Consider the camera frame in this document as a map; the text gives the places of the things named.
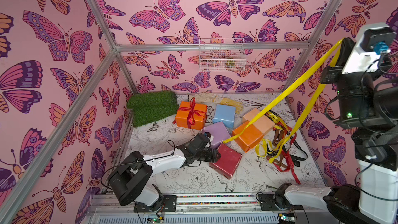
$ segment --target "orange box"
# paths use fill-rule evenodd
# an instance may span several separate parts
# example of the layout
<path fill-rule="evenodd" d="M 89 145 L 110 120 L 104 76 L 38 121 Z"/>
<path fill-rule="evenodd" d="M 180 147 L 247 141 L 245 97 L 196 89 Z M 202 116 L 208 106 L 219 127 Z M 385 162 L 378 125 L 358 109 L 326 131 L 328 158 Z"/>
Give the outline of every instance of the orange box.
<path fill-rule="evenodd" d="M 259 113 L 260 113 L 260 110 L 258 110 L 257 108 L 252 109 L 250 112 L 243 115 L 242 123 L 244 123 L 246 121 L 251 121 Z M 273 129 L 273 127 L 275 126 L 275 123 L 263 115 L 252 125 L 254 125 L 260 132 L 262 132 L 264 135 L 266 135 L 269 131 L 271 131 Z"/>
<path fill-rule="evenodd" d="M 193 111 L 200 114 L 198 116 L 196 113 L 193 113 L 193 119 L 195 120 L 195 124 L 192 125 L 188 122 L 188 116 L 189 113 L 191 112 L 191 106 L 189 102 L 183 101 L 180 104 L 180 108 L 186 108 L 188 110 L 178 110 L 176 114 L 176 124 L 178 127 L 185 127 L 185 128 L 190 128 L 194 130 L 202 130 L 202 128 L 205 126 L 206 122 L 206 112 L 207 112 L 207 105 L 205 104 L 195 104 Z"/>
<path fill-rule="evenodd" d="M 240 134 L 248 123 L 249 121 L 246 121 L 238 128 L 233 130 L 232 136 Z M 262 134 L 254 125 L 251 124 L 246 128 L 242 135 L 235 139 L 235 141 L 244 152 L 248 152 L 251 148 L 256 147 L 263 137 L 264 134 Z"/>

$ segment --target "red ribbon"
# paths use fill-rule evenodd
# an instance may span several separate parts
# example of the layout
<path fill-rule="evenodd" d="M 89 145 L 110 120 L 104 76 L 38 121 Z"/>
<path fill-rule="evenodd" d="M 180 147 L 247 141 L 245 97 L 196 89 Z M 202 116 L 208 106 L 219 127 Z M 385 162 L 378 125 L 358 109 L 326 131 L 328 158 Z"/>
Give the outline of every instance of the red ribbon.
<path fill-rule="evenodd" d="M 191 125 L 195 125 L 195 119 L 194 119 L 194 114 L 197 116 L 202 116 L 201 113 L 204 114 L 205 119 L 203 121 L 206 121 L 207 119 L 207 112 L 204 111 L 199 111 L 195 110 L 195 98 L 193 97 L 191 101 L 189 102 L 189 107 L 179 107 L 178 111 L 189 111 L 188 117 L 187 117 L 187 127 L 191 128 Z"/>

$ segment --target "wire basket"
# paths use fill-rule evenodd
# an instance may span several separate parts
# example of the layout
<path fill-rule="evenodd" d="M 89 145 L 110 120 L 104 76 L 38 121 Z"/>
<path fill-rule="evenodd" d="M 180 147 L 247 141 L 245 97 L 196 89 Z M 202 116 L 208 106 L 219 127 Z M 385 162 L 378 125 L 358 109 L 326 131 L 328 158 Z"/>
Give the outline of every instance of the wire basket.
<path fill-rule="evenodd" d="M 243 43 L 221 43 L 220 38 L 202 38 L 199 44 L 199 71 L 231 71 L 242 72 L 245 69 L 246 54 Z"/>

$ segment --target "artificial grass mat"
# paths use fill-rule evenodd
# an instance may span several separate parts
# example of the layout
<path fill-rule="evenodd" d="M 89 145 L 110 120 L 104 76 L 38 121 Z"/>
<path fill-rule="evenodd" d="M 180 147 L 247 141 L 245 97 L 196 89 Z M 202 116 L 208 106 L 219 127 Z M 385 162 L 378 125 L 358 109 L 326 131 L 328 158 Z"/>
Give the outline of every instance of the artificial grass mat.
<path fill-rule="evenodd" d="M 176 103 L 134 108 L 133 126 L 140 127 L 162 118 L 169 117 L 170 115 L 177 113 L 178 107 L 179 105 Z"/>
<path fill-rule="evenodd" d="M 127 102 L 127 108 L 134 112 L 134 127 L 176 114 L 178 107 L 176 93 L 171 91 L 137 94 Z"/>
<path fill-rule="evenodd" d="M 176 104 L 177 96 L 175 92 L 160 91 L 150 93 L 140 93 L 132 96 L 127 102 L 127 108 L 146 107 L 149 105 Z"/>

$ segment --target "orange gift box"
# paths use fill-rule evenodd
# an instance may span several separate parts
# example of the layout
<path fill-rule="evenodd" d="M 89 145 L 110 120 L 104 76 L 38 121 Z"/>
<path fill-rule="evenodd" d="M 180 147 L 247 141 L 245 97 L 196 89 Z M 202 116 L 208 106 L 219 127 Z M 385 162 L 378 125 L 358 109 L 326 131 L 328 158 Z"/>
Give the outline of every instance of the orange gift box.
<path fill-rule="evenodd" d="M 243 128 L 247 126 L 250 121 L 244 122 L 238 128 L 232 131 L 232 136 L 238 135 L 243 131 Z M 235 139 L 236 143 L 242 148 L 244 152 L 248 152 L 251 148 L 256 147 L 256 145 L 264 137 L 264 134 L 260 132 L 254 125 L 250 125 L 246 130 Z"/>
<path fill-rule="evenodd" d="M 197 104 L 195 98 L 192 98 L 190 102 L 181 102 L 175 122 L 178 127 L 202 130 L 207 119 L 206 113 L 207 105 Z"/>

